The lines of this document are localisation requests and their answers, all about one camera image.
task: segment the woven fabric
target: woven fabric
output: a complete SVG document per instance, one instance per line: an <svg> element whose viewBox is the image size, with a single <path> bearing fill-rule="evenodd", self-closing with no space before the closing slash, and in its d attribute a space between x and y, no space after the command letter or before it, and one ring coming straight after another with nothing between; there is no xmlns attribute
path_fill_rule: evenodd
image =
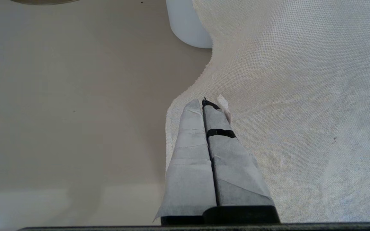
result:
<svg viewBox="0 0 370 231"><path fill-rule="evenodd" d="M166 117L166 161L192 99L229 102L282 222L370 221L370 1L194 1L210 63Z"/></svg>

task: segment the black tape band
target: black tape band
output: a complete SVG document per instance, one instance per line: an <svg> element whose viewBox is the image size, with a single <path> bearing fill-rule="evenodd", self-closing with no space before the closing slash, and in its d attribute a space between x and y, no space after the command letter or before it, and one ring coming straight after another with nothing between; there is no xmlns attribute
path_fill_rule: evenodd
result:
<svg viewBox="0 0 370 231"><path fill-rule="evenodd" d="M213 108L215 108L215 110L219 109L218 105L214 104L213 102L207 101L206 99L202 100L202 107L205 106L212 106Z"/></svg>
<svg viewBox="0 0 370 231"><path fill-rule="evenodd" d="M222 129L210 129L207 132L207 138L210 136L227 136L229 138L235 138L235 133L232 130L222 130Z"/></svg>

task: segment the beige tabletop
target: beige tabletop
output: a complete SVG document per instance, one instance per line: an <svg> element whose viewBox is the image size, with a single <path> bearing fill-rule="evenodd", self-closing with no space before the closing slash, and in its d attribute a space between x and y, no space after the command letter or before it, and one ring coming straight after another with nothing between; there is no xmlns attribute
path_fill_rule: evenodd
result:
<svg viewBox="0 0 370 231"><path fill-rule="evenodd" d="M210 56L163 0L0 0L0 230L153 224L166 110Z"/></svg>

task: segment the white container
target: white container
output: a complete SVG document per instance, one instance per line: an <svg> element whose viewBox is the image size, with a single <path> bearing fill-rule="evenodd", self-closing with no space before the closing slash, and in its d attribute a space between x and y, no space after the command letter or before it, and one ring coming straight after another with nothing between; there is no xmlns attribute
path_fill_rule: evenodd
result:
<svg viewBox="0 0 370 231"><path fill-rule="evenodd" d="M172 32L193 47L212 48L209 33L202 26L192 0L166 0Z"/></svg>

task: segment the black strip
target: black strip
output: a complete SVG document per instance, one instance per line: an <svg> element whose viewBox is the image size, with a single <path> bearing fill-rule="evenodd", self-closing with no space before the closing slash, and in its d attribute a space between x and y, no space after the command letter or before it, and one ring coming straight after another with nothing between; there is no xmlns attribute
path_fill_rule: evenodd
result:
<svg viewBox="0 0 370 231"><path fill-rule="evenodd" d="M219 109L218 105L214 104L213 102L207 101L206 99L203 99L202 107L205 107L205 106L212 106L213 108L215 108L215 110Z"/></svg>
<svg viewBox="0 0 370 231"><path fill-rule="evenodd" d="M274 206L217 206L207 209L202 216L205 224L212 225L280 223Z"/></svg>
<svg viewBox="0 0 370 231"><path fill-rule="evenodd" d="M28 227L21 231L370 231L370 222L353 223L286 223L276 225L196 225L196 226L79 226L79 227Z"/></svg>
<svg viewBox="0 0 370 231"><path fill-rule="evenodd" d="M203 216L165 216L161 217L162 226L170 225L203 225Z"/></svg>
<svg viewBox="0 0 370 231"><path fill-rule="evenodd" d="M230 137L230 138L235 138L236 137L235 133L232 130L210 129L207 132L207 138L210 137L210 136L216 136L216 135L227 136L227 137Z"/></svg>

